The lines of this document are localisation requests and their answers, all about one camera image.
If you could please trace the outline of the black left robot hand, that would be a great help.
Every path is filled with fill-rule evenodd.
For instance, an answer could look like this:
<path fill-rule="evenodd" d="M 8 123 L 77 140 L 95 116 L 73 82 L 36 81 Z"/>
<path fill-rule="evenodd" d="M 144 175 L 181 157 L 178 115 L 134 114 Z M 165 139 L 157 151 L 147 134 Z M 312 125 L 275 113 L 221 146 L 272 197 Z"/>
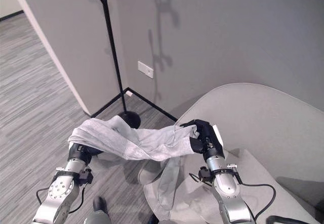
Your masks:
<path fill-rule="evenodd" d="M 89 164 L 93 156 L 99 155 L 101 153 L 103 153 L 103 151 L 95 149 L 93 147 L 73 143 L 69 148 L 68 160 L 79 159 L 86 164 Z"/>

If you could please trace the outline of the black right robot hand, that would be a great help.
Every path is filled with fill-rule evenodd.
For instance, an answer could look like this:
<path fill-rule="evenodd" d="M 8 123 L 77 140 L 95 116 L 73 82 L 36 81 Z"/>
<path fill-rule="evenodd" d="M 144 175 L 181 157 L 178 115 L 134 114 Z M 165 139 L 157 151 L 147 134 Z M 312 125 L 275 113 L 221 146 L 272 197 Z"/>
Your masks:
<path fill-rule="evenodd" d="M 195 119 L 180 126 L 187 127 L 190 125 L 195 125 L 196 131 L 199 133 L 197 139 L 190 137 L 190 145 L 193 152 L 204 154 L 210 148 L 209 145 L 212 145 L 212 148 L 216 151 L 215 154 L 224 158 L 223 147 L 209 122 Z"/>

